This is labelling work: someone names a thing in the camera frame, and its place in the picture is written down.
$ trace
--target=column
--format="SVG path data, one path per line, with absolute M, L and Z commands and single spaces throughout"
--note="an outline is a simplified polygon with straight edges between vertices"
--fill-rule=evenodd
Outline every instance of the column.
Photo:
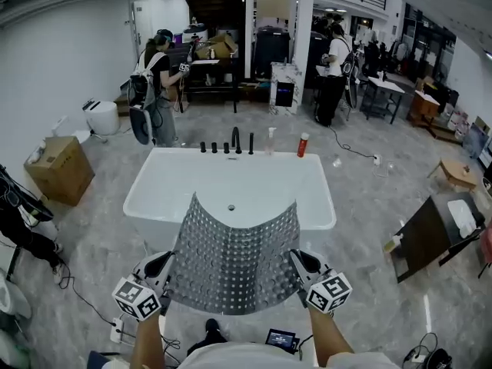
M 291 8 L 289 11 L 289 26 L 288 31 L 291 36 L 291 41 L 289 43 L 289 59 L 292 61 L 292 54 L 294 53 L 294 37 L 295 37 L 295 23 L 298 17 L 298 0 L 291 0 Z
M 314 0 L 299 0 L 298 21 L 294 43 L 295 64 L 301 71 L 298 103 L 302 103 L 306 67 L 308 66 L 309 41 L 311 40 L 311 22 L 313 19 Z
M 244 0 L 246 17 L 244 27 L 244 77 L 251 78 L 251 43 L 253 42 L 254 0 Z

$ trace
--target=red bottle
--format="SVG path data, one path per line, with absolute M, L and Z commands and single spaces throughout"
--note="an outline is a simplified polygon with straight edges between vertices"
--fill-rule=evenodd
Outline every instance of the red bottle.
M 304 157 L 304 153 L 306 152 L 306 146 L 308 146 L 308 139 L 309 139 L 309 134 L 306 132 L 303 132 L 301 135 L 301 140 L 299 141 L 299 148 L 298 148 L 298 157 Z

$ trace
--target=person in white shirt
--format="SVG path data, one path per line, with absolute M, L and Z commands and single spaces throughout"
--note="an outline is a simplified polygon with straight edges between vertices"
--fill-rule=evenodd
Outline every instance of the person in white shirt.
M 331 369 L 397 369 L 382 353 L 355 354 L 333 318 L 309 305 L 317 362 Z M 218 323 L 207 321 L 207 337 L 196 344 L 180 369 L 312 369 L 279 347 L 256 343 L 226 342 Z M 216 339 L 215 344 L 206 343 Z M 138 325 L 130 369 L 164 369 L 165 356 L 159 331 L 159 312 Z
M 338 102 L 344 93 L 347 79 L 341 72 L 341 66 L 352 50 L 344 38 L 343 28 L 339 24 L 334 23 L 331 26 L 331 32 L 334 38 L 330 43 L 328 56 L 323 58 L 323 63 L 329 63 L 330 68 L 327 78 L 324 80 L 324 87 L 321 89 L 318 108 L 314 113 L 316 121 L 325 126 L 331 125 L 335 109 L 337 109 Z

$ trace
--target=white bottle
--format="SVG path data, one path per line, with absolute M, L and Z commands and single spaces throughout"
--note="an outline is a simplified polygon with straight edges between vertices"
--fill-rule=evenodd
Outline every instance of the white bottle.
M 275 150 L 275 140 L 274 140 L 274 131 L 277 130 L 276 127 L 270 127 L 268 129 L 268 138 L 267 144 L 264 147 L 264 152 L 266 155 L 272 156 Z

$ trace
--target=black pants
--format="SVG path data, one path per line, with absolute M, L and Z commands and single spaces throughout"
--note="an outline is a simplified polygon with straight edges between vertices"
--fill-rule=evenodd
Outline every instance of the black pants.
M 327 77 L 323 81 L 318 106 L 314 113 L 316 121 L 324 126 L 331 125 L 331 120 L 335 116 L 338 102 L 344 94 L 347 79 L 341 77 Z
M 22 220 L 17 208 L 0 203 L 0 232 L 19 247 L 28 250 L 35 257 L 46 260 L 52 266 L 60 264 L 60 257 L 55 253 L 55 244 L 51 239 L 32 232 Z
M 207 332 L 207 336 L 205 337 L 204 341 L 201 341 L 200 343 L 191 346 L 191 348 L 188 350 L 188 355 L 190 355 L 197 348 L 209 346 L 211 344 L 225 343 L 225 342 L 226 340 L 224 339 L 224 337 L 221 335 L 219 331 L 217 330 L 209 331 Z

